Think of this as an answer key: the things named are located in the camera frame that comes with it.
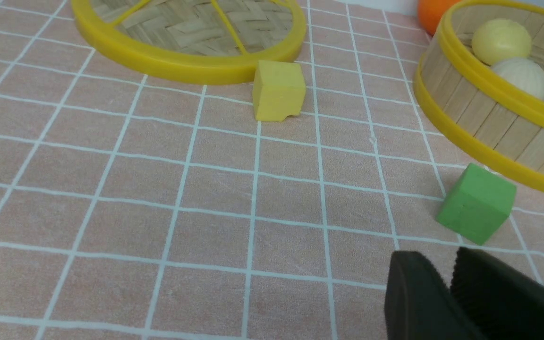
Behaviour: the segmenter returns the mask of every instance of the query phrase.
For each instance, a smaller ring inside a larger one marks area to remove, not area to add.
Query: orange ball
[[[442,15],[460,0],[419,0],[417,16],[421,26],[431,35],[436,33]]]

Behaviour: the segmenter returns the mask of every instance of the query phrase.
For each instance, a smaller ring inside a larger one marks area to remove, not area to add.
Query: yellow cube
[[[253,83],[255,119],[282,122],[299,116],[306,96],[302,67],[291,62],[260,60]]]

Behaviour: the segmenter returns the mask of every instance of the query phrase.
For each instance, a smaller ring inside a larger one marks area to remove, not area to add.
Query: bamboo slat
[[[533,38],[530,58],[544,69],[544,15],[478,5],[463,7],[451,19],[457,37],[471,52],[473,32],[496,17],[519,22],[528,30]],[[508,159],[544,174],[544,127],[508,110],[470,83],[447,59],[436,38],[422,59],[421,80],[436,105],[461,129]]]
[[[104,21],[114,21],[138,0],[92,0]],[[277,45],[293,26],[289,8],[269,0],[218,0],[231,28],[248,52]],[[151,0],[117,29],[133,39],[187,54],[235,56],[237,42],[211,0]]]

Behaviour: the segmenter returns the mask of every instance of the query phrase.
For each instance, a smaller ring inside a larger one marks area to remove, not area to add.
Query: green cube
[[[513,183],[471,163],[446,196],[436,221],[483,245],[509,218],[515,200]]]

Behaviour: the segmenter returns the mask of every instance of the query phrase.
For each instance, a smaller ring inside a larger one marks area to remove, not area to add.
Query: white wall
[[[408,15],[416,15],[418,0],[339,0],[348,4],[359,4],[373,9],[384,9],[386,11],[404,13]],[[537,6],[544,7],[544,0],[520,0],[521,2],[529,2]]]

